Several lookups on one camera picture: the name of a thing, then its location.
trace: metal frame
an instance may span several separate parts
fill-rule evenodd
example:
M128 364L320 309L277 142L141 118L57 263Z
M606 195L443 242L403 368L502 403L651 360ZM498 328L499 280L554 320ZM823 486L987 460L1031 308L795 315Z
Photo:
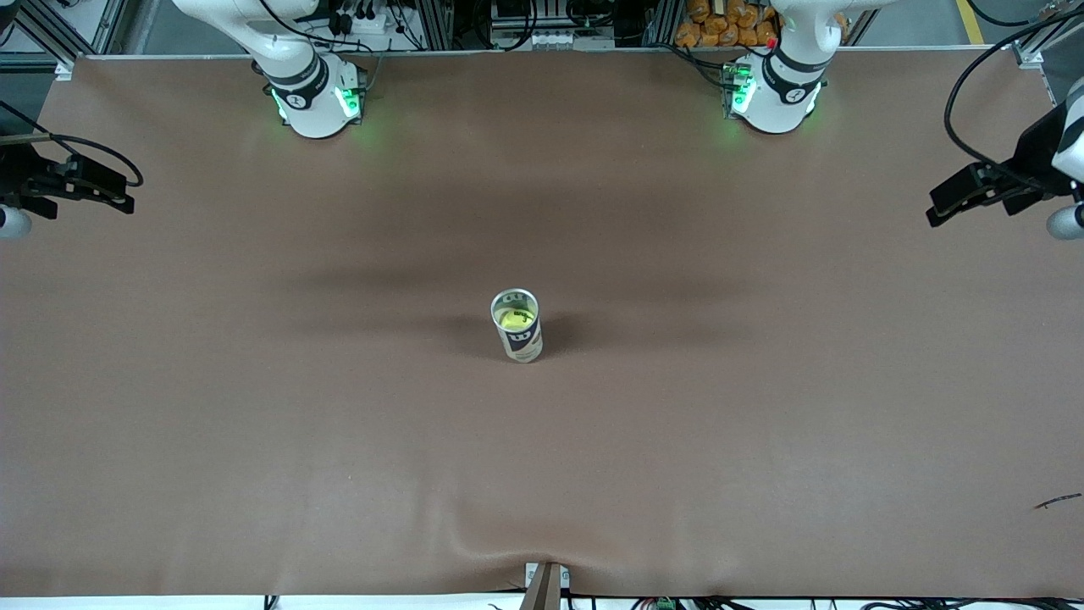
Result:
M427 51L452 49L452 5L444 0L416 0Z
M681 25L685 11L684 0L659 0L655 7L655 15L644 31L644 42L673 42L678 26Z
M120 29L117 26L128 5L129 0L106 0L102 20L98 23L94 39L90 42L95 53L108 53L113 50L112 47Z
M38 51L5 51L0 49L0 74L44 74L56 68L56 59L44 51L41 42L17 23L11 27L38 46Z
M90 43L43 0L23 0L15 23L52 55L63 70L70 73L77 57L94 52Z
M854 24L851 25L851 36L847 39L844 43L847 47L856 47L862 37L869 31L869 26L873 25L874 20L880 14L880 9L872 9L869 11L862 11L859 18L854 20Z
M1067 0L1060 5L1051 3L1050 8L1044 12L1043 18L1061 15L1084 5L1084 0ZM1076 30L1084 20L1075 18L1063 21L1035 31L1012 43L1012 52L1016 53L1017 63L1020 67L1037 69L1043 65L1043 49L1057 44L1059 40Z

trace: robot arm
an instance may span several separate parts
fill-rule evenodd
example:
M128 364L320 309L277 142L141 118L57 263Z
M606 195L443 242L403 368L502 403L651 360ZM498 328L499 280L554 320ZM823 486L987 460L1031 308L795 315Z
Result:
M279 114L307 138L326 138L361 118L364 72L283 27L317 10L320 0L173 0L186 15L248 51L271 83Z
M54 197L96 200L125 213L136 210L136 199L128 194L129 182L122 173L77 153L64 161L38 154L33 143L52 138L50 133L0 133L0 238L21 237L30 232L29 213L56 219ZM131 184L141 182L142 176L137 170L137 181Z
M876 9L895 0L773 0L783 18L779 44L769 56L738 60L751 77L733 113L769 133L798 127L821 91L822 75L842 40L836 13Z
M968 209L1001 203L1009 216L1040 200L1072 195L1077 205L1055 211L1047 230L1059 239L1084 237L1084 78L1077 80L1054 109L1020 135L1012 157L1001 165L1037 182L1019 182L997 167L971 163L930 191L933 206L926 211L931 226L940 226Z

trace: black cable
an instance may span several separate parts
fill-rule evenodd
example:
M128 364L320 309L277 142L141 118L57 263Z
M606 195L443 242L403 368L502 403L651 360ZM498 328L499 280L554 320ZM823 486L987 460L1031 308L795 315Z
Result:
M11 35L12 35L12 34L15 34L15 24L14 24L14 23L12 23L12 24L11 24L11 25L10 25L10 26L8 27L8 36L4 36L4 37L3 37L3 42L0 42L0 47L3 47L4 44L7 44L7 43L8 43L8 41L9 41L9 40L11 40Z
M976 7L975 5L975 0L964 0L964 1L967 2L967 5L970 7L971 10L975 11L975 14L979 15L980 18L982 18L985 22L992 23L994 25L999 25L1002 27L1022 27L1022 26L1025 26L1025 25L1028 25L1028 24L1031 23L1030 21L1004 22L1002 20L996 20L996 18L988 15L986 13L984 13L982 11L982 9Z
M2 106L5 111L10 112L11 114L15 115L16 117L18 117L21 120L25 121L30 127L34 127L38 131L41 131L42 133L46 133L47 135L49 135L50 140L52 140L53 142L56 142L57 144L60 144L61 146L63 146L64 150L68 151L72 154L79 154L79 151L75 150L67 142L72 142L74 144L80 144L80 145L83 145L83 146L90 146L92 148L102 151L102 152L104 152L104 153L113 156L114 158L116 158L120 163L124 163L126 166L128 166L128 169L131 169L132 173L136 174L136 180L128 180L128 179L125 180L125 182L129 186L142 186L143 185L143 172L139 170L139 167L137 167L136 164L132 163L130 158L128 158L127 156L125 156L125 155L118 153L117 151L111 148L109 146L106 146L105 144L95 142L93 140L88 140L86 138L80 138L78 135L65 135L63 133L53 133L52 131L50 131L50 130L46 129L44 127L42 127L41 125L39 125L37 120L34 120L29 116L26 116L25 114L23 114L17 108L15 108L14 106L12 106L11 104L9 104L8 102L5 102L3 100L0 100L0 106Z
M267 11L268 15L270 15L271 18L273 18L275 22L278 22L279 25L285 27L287 31L292 31L292 33L294 33L294 34L296 34L298 36L301 36L304 38L308 38L309 40L314 40L314 41L323 42L325 44L330 44L328 48L332 49L332 50L335 49L335 44L338 44L338 40L328 40L327 38L323 38L321 36L313 36L312 34L306 34L306 33L297 29L296 27L289 25L288 23L286 23L285 21L283 21L282 17L280 17L278 14L275 14L274 11L271 10L271 7L268 5L267 0L260 0L260 5L263 7L263 10ZM365 43L361 42L360 40L356 40L353 42L350 42L350 44L356 44L358 47L358 51L361 51L362 49L365 49L365 51L367 51L370 53L374 53L375 52L375 51L373 51L372 49L369 48L369 44L365 44Z
M50 133L49 138L52 141L61 144L62 146L64 146L66 148L68 146L65 146L63 144L63 142L72 142L72 143L75 143L75 144L81 144L83 146L90 146L92 148L100 150L100 151L102 151L102 152L104 152L104 153L106 153L108 155L112 155L114 158L116 158L120 163L124 163L125 165L127 165L128 169L131 169L132 173L136 174L136 180L134 181L132 181L132 180L125 180L125 182L129 186L142 186L143 185L143 172L139 170L139 167L136 167L136 164L132 163L131 159L129 159L127 156L118 153L117 151L111 148L109 146L106 146L105 144L100 144L100 143L98 143L98 142L95 142L93 140L88 140L86 138L79 138L78 135L64 135L64 134L61 134L61 133Z
M474 25L475 36L478 37L478 40L481 42L482 47L485 47L486 49L498 49L499 47L496 44L493 44L493 41L490 40L489 36L487 36L481 29L482 22L485 20L479 17L482 16L481 11L482 9L485 9L488 2L489 0L478 0L477 2L475 2L475 8L472 13L470 21L474 22L473 25ZM501 49L501 50L515 51L516 49L526 44L527 41L531 39L531 36L533 36L534 28L538 26L538 23L539 23L539 11L538 7L534 4L534 0L524 0L524 33L519 36L519 40L517 40L515 44L508 47L507 49Z
M581 4L581 3L585 4L586 1L585 0L568 0L568 2L565 3L565 16L568 17L568 21L572 22L577 26L579 26L579 27L602 27L604 25L609 25L609 24L614 23L614 11L617 10L617 2L612 2L610 4L610 11L609 11L609 13L607 13L606 15L599 17L598 20L596 20L594 22L592 22L590 20L590 17L588 16L586 7L584 7L582 16L577 16L576 13L575 13L575 11L572 11L572 7L575 7L576 4Z
M534 36L534 26L539 23L539 8L534 4L535 0L524 0L524 34L519 37L519 40L515 44L505 49L505 51L515 51L516 49L522 47L528 40Z
M979 152L978 150L976 150L975 147L972 147L970 144L968 144L967 142L965 142L959 137L959 134L956 133L956 129L952 125L952 111L953 111L953 107L956 105L956 96L959 94L960 88L964 87L964 81L967 80L967 77L971 76L971 73L973 73L975 69L982 64L982 62L984 62L984 61L989 60L991 56L993 56L993 54L996 53L997 51L999 51L1002 47L1004 47L1006 44L1010 44L1014 41L1016 41L1016 40L1018 40L1020 38L1023 38L1024 36L1028 36L1029 34L1032 34L1034 31L1038 31L1040 29L1043 29L1044 27L1046 27L1048 25L1054 25L1056 23L1066 22L1066 21L1069 21L1069 20L1072 20L1072 18L1076 18L1076 17L1079 17L1081 15L1084 15L1084 7L1080 7L1077 9L1074 9L1074 10L1068 12L1068 13L1064 13L1062 15L1058 15L1056 17L1050 17L1048 20L1031 24L1028 27L1025 27L1023 29L1020 29L1020 30L1018 30L1015 34L1010 34L1010 35L1006 36L1005 38L1003 38L1002 40L995 42L989 49L986 49L985 51L983 51L978 57L976 57L975 61L971 62L970 65L967 66L967 68L964 69L963 74L959 75L959 78L956 79L956 83L953 85L952 91L949 93L949 100L945 102L945 114L944 114L945 132L949 134L949 139L952 140L952 142L954 144L956 144L956 146L958 146L959 150L966 152L967 154L971 155L972 157L975 157L975 158L981 160L982 163L989 165L992 169L994 169L995 171L1002 173L1003 176L1011 178L1012 180L1016 180L1020 184L1023 184L1023 185L1027 185L1027 186L1031 186L1032 189L1036 189L1040 192L1048 192L1048 191L1050 191L1053 189L1048 187L1046 184L1043 184L1038 180L1035 180L1034 178L1029 178L1027 176L1023 176L1023 174L1020 174L1020 173L1014 171L1012 169L1009 169L1004 164L997 163L996 160L994 160L994 159L990 158L989 156L982 154L981 152Z
M481 42L481 46L486 49L493 49L493 41L490 40L489 36L483 34L481 30L483 20L479 18L486 2L487 0L476 0L474 11L470 12L470 25L474 26L475 36L478 37L478 41Z
M3 109L5 109L5 111L10 112L11 114L15 115L20 120L22 120L23 122L25 122L25 124L29 125L30 127L37 129L38 131L41 131L42 133L49 133L50 132L49 129L46 129L44 127L42 127L41 125L39 125L37 120L34 120L29 116L26 116L25 114L23 114L22 112L20 112L18 108L16 108L15 106L9 104L8 102L5 102L3 100L0 100L0 107L3 107ZM63 142L57 142L57 143L61 146L63 146L65 150L67 150L67 152L69 152L69 153L72 153L72 154L79 154L79 151L73 148L72 146L69 146L69 145L67 145L67 144L65 144Z
M651 42L650 44L648 44L648 47L658 47L660 49L667 49L667 50L669 50L671 53L678 55L682 60L684 60L684 61L693 64L693 67L696 68L696 72L698 72L700 74L700 76L705 80L707 80L708 82L714 85L715 87L719 87L720 89L732 90L732 89L735 88L733 85L727 85L727 83L723 82L722 80L717 80L715 78L713 78L707 72L709 68L710 69L722 70L723 69L723 64L717 64L717 63L708 62L708 61L705 61L705 60L696 59L696 57L693 56L693 52L689 51L688 49L686 49L684 52L682 52L682 50L679 49L678 47L674 47L673 44L668 44L666 42Z
M772 52L771 51L769 51L767 53L761 53L760 51L753 49L752 47L746 47L745 44L735 44L735 47L740 47L741 49L745 49L746 51L749 51L750 53L757 55L758 57L763 57L765 60L767 57L772 56Z
M397 7L399 9L398 15L396 15L396 11L395 9L392 9L392 7ZM403 5L399 3L399 0L393 0L393 2L389 2L388 11L391 13L391 18L396 21L396 25L403 28L403 37L406 38L406 41L410 42L418 51L424 51L425 47L422 46L422 42L417 39L416 36L414 36L414 30L411 29L410 22L406 20L406 12L403 11Z

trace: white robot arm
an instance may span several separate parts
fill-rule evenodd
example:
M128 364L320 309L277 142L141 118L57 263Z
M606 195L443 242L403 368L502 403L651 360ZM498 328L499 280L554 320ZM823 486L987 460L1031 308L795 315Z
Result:
M264 0L275 16L311 14L319 0ZM326 138L361 117L364 72L280 25L260 0L173 0L181 12L245 48L271 82L279 113L306 138Z
M1050 165L1070 177L1076 205L1062 207L1050 215L1046 230L1059 239L1084 238L1084 78L1076 81L1066 99L1066 120L1058 150Z
M767 56L738 60L749 67L733 112L752 127L785 133L798 127L821 91L822 75L842 40L836 13L877 9L895 0L772 0L783 17L779 44Z

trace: yellow floor line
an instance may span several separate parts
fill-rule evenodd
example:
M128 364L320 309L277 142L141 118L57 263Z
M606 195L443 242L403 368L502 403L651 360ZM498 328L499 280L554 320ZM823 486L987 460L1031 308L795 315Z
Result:
M967 31L967 39L971 44L985 44L982 39L982 30L979 29L979 20L975 18L975 11L968 5L966 0L956 0L956 8L959 9L959 18L964 22L964 29Z

